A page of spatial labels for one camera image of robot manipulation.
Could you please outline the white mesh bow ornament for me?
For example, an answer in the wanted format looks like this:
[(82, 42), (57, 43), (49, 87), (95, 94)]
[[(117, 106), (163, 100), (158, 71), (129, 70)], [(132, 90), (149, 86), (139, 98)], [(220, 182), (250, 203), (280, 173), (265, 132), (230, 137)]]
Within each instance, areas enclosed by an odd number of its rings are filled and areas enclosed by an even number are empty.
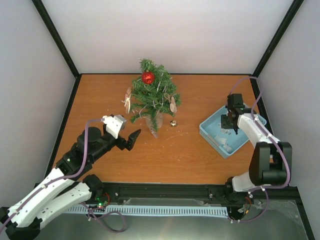
[(220, 133), (214, 137), (214, 140), (221, 146), (226, 152), (231, 152), (232, 148), (228, 144), (229, 136), (231, 135), (230, 130), (221, 129)]

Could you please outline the clear battery box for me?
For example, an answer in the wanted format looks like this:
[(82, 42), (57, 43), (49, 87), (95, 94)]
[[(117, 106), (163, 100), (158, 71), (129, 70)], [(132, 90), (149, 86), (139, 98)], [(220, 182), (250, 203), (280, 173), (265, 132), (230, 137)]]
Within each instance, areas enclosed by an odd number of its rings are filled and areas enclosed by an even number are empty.
[(150, 132), (155, 138), (158, 138), (158, 133), (152, 127), (150, 128)]

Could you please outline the brown pinecone ornament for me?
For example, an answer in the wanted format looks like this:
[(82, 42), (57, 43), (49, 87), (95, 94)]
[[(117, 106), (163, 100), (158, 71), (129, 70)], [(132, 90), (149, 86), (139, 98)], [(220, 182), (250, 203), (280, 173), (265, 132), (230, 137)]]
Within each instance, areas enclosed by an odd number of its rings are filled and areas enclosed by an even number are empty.
[(168, 100), (169, 102), (169, 109), (172, 113), (176, 113), (177, 112), (177, 105), (176, 105), (176, 100), (175, 97), (173, 95), (169, 95), (168, 93), (164, 94), (164, 98), (166, 100)]

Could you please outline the red bauble ornament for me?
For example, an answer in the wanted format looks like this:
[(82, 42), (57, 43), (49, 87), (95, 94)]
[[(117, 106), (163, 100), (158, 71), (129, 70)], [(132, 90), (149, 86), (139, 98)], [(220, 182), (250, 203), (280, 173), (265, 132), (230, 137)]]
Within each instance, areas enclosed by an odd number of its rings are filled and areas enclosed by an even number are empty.
[(150, 85), (155, 81), (155, 75), (151, 71), (145, 71), (141, 74), (141, 80), (144, 84)]

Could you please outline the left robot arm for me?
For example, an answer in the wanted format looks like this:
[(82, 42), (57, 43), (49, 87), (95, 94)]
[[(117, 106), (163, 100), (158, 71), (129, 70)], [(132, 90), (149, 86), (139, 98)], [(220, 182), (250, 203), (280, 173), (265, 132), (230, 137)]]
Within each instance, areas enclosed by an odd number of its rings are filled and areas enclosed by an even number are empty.
[(71, 207), (88, 200), (101, 200), (104, 185), (96, 175), (87, 172), (113, 147), (130, 151), (140, 133), (138, 129), (125, 139), (114, 138), (106, 130), (93, 126), (84, 130), (55, 168), (24, 199), (11, 207), (1, 207), (0, 221), (8, 238), (33, 240), (47, 224)]

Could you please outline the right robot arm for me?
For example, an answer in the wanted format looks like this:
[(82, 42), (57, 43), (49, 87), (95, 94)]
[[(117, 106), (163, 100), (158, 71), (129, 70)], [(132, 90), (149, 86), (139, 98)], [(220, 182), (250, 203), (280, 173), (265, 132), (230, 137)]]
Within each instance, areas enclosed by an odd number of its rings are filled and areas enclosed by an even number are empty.
[(242, 94), (229, 94), (225, 107), (221, 127), (236, 134), (243, 131), (254, 148), (248, 171), (231, 179), (233, 191), (252, 193), (287, 187), (291, 180), (291, 144), (280, 141), (263, 125), (253, 108), (245, 106)]

